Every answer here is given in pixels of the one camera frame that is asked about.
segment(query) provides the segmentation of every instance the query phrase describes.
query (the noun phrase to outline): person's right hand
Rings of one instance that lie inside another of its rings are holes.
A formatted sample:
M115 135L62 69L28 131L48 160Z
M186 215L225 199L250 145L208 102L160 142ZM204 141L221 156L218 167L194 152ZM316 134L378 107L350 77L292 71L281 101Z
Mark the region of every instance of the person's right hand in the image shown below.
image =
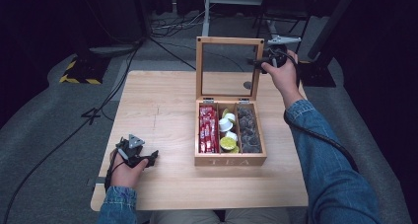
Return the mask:
M298 62L298 55L295 52L288 50L288 54L295 59L295 62ZM271 75L274 86L282 94L286 109L295 101L304 98L299 93L299 88L296 85L296 68L290 59L287 59L286 63L279 68L275 68L268 63L262 63L261 67Z

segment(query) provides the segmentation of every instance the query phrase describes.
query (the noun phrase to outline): black wall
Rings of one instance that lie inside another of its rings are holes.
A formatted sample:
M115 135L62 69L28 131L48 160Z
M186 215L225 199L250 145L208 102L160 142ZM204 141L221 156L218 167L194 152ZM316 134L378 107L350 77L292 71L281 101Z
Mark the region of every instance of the black wall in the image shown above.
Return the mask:
M47 88L50 69L77 53L80 45L108 46L120 43L115 37L134 41L145 35L143 4L140 0L0 0L0 127Z
M418 2L353 0L324 46L418 223Z

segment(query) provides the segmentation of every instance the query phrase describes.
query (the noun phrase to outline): open lid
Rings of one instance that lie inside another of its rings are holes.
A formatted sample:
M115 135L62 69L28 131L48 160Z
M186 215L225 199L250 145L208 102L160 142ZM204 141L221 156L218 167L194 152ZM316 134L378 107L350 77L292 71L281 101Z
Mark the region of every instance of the open lid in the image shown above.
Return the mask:
M196 99L255 101L260 69L249 62L263 48L263 38L197 37Z

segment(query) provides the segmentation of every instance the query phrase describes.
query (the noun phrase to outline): black cable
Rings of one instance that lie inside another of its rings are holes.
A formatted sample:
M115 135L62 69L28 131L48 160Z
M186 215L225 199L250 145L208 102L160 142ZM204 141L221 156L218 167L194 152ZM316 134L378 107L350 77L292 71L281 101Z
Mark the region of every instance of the black cable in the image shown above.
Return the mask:
M88 0L84 0L85 2L86 2L86 4L87 4L87 6L89 7L89 9L90 9L90 12L93 14L93 16L95 17L95 19L96 19L96 21L97 21L97 23L99 24L99 26L104 30L104 32L111 38L111 39L114 39L115 41L117 41L117 42L119 42L119 43L129 43L129 44L131 44L131 43L137 43L136 41L135 42L132 42L132 41L123 41L123 40L120 40L120 39L118 39L117 37L114 37L113 35L111 35L109 32L108 32L108 30L105 28L105 26L102 24L102 22L99 20L99 17L97 16L97 14L95 13L95 11L93 10L93 7L92 7L92 5L89 3L89 1Z
M309 129L306 129L306 128L303 128L301 126L296 125L295 123L293 123L292 121L290 121L290 119L286 116L286 113L284 113L283 117L285 119L285 122L287 124L289 124L289 126L292 126L292 127L296 128L296 129L298 129L298 130L300 130L300 131L302 131L302 132L304 132L304 133L306 133L306 134L308 134L308 135L310 135L310 136L312 136L314 138L317 138L317 139L319 139L319 140L321 140L323 142L326 142L329 145L331 145L334 148L336 148L339 152L341 152L342 155L344 155L344 157L350 163L351 168L354 171L356 171L357 173L359 173L359 168L357 167L357 164L354 161L354 159L351 156L351 154L347 151L347 149L345 149L343 146L341 146L338 142L336 142L335 140L333 140L333 139L331 139L331 138L329 138L329 137L327 137L325 135L322 135L320 133L316 133L316 132L314 132L312 130L309 130Z
M97 55L99 58L114 58L119 57L125 54L129 54L136 49L136 44L133 44L130 48L127 49L121 49L121 50L115 50L110 52L98 52L98 51L92 51L95 55Z
M165 47L163 47L159 42L157 42L156 40L152 39L151 37L149 37L149 39L154 42L156 45L158 45L159 47L161 47L163 50L165 50L167 53L169 53L170 55L174 56L176 59L180 60L181 62L187 64L188 66L190 66L190 68L196 70L196 68L194 66L192 66L191 64L187 63L185 60L183 60L182 58L178 57L177 55L173 54L171 51L169 51L168 49L166 49Z
M185 27L181 26L181 28L176 29L175 32L174 32L175 27L173 27L171 30L167 29L167 32L163 35L162 34L151 33L151 36L152 37L172 37L172 36L178 34L182 30L189 30L189 29L192 29L192 28L196 27L197 25L199 25L199 24L193 24L193 25L191 25L191 27L188 27L188 28L185 28Z
M285 52L283 52L281 50L274 51L274 52L279 52L280 54L286 55L286 57L292 61L293 65L295 66L296 71L297 71L297 85L299 87L299 71L298 71L298 63L296 62L296 60L291 55L289 55L288 53L285 53ZM319 140L321 140L321 141L323 141L323 142L325 142L325 143L333 146L342 155L344 155L344 157L350 163L351 168L354 171L356 171L357 173L359 173L359 169L357 167L356 162L354 161L354 159L351 156L351 154L347 151L347 149L345 149L345 147L341 146L338 142L336 142L335 140L333 140L333 139L331 139L331 138L329 138L329 137L327 137L325 135L316 133L314 131L311 131L309 129L306 129L306 128L303 128L301 126L296 125L295 123L293 123L292 121L290 121L290 119L287 117L286 113L283 114L283 118L284 118L285 122L287 124L289 124L289 126L292 126L292 127L296 128L296 129L298 129L298 130L300 130L300 131L302 131L302 132L304 132L304 133L306 133L306 134L308 134L308 135L310 135L310 136L312 136L314 138L317 138L317 139L319 139Z
M172 45L172 46L176 46L176 47L183 47L183 48L188 48L188 49L191 49L191 50L196 50L195 48L192 48L192 47L189 47L189 46L185 46L185 45L178 45L178 44L173 44L173 43L165 43L165 42L159 42L160 44L169 44L169 45ZM232 58L230 58L230 57L227 57L227 56L225 56L225 55L222 55L222 54L218 54L218 53L213 53L213 52L208 52L208 51L206 51L206 50L204 50L203 52L205 52L205 53L208 53L208 54L213 54L213 55L217 55L217 56L220 56L220 57L223 57L223 58L226 58L226 59L228 59L228 60L230 60L231 62L233 62L234 64L236 64L241 70L242 70L242 72L244 72L244 70L243 70L243 68L236 62L236 61L234 61Z
M118 168L118 167L120 167L120 165L122 165L122 164L124 164L125 162L121 162L121 163L119 163L117 166L115 166L114 168L113 168L113 170L111 171L112 173L114 172L114 170L116 170L116 168Z
M95 115L102 110L102 108L111 100L111 98L114 97L114 95L116 94L116 92L120 89L122 82L125 80L127 73L129 72L129 68L130 68L130 64L132 62L132 59L134 57L134 55L136 54L136 52L138 51L138 49L140 48L140 46L142 45L143 40L140 41L140 43L138 43L135 47L135 51L132 53L131 58L129 60L129 63L126 67L126 71L122 77L122 79L119 81L118 86L113 89L110 94L106 97L106 99L104 100L104 102L101 104L101 106L97 109L94 110L93 114L87 118L76 130L74 130L69 136L67 136L60 144L58 144L54 149L52 149L48 154L46 154L46 156L44 156L32 169L30 172L27 173L27 175L24 177L24 179L19 183L18 187L16 188L16 190L14 191L12 198L9 201L9 204L7 206L6 209L6 213L4 215L4 219L3 219L3 224L7 223L7 219L9 218L9 213L10 210L12 209L12 205L13 202L15 201L16 196L18 195L19 191L21 190L22 186L25 184L25 182L28 180L28 178L34 173L34 171L40 166L42 165L42 163L49 158L56 150L58 150L60 147L62 147L68 140L70 140L78 131L80 131L80 129L82 129L84 127L84 125L86 125L92 118L95 117Z
M113 119L113 118L111 118L111 117L107 116L107 114L105 114L104 109L101 109L101 112L102 112L102 114L104 115L104 117L105 117L105 118L107 118L107 119L108 119L108 120L110 120L110 121L114 121L114 119Z
M110 153L112 156L111 156L111 159L110 159L110 164L109 164L109 166L108 166L108 169L107 169L107 172L106 172L106 175L105 175L105 179L104 179L104 190L107 192L107 190L108 190L108 188L110 187L110 182L111 182L111 175L113 174L113 164L114 164L114 160L116 159L116 155L117 155L117 149L115 148L114 150L113 150L113 152L112 153Z

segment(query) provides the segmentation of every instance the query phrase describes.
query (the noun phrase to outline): black controller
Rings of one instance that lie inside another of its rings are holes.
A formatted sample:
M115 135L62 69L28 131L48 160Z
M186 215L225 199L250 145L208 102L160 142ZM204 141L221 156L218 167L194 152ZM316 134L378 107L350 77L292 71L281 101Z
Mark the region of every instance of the black controller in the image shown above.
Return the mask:
M158 150L153 152L150 156L140 156L143 146L139 145L132 147L129 143L129 140L120 139L120 142L116 144L118 153L122 156L123 161L130 168L136 167L142 160L148 159L148 164L146 168L154 166L156 159L158 157Z
M261 73L266 74L267 72L261 68L263 62L267 62L270 65L279 68L286 63L287 56L287 47L285 44L273 44L268 48L264 49L262 52L262 59L253 60L249 59L248 63L252 64L254 67L261 69Z

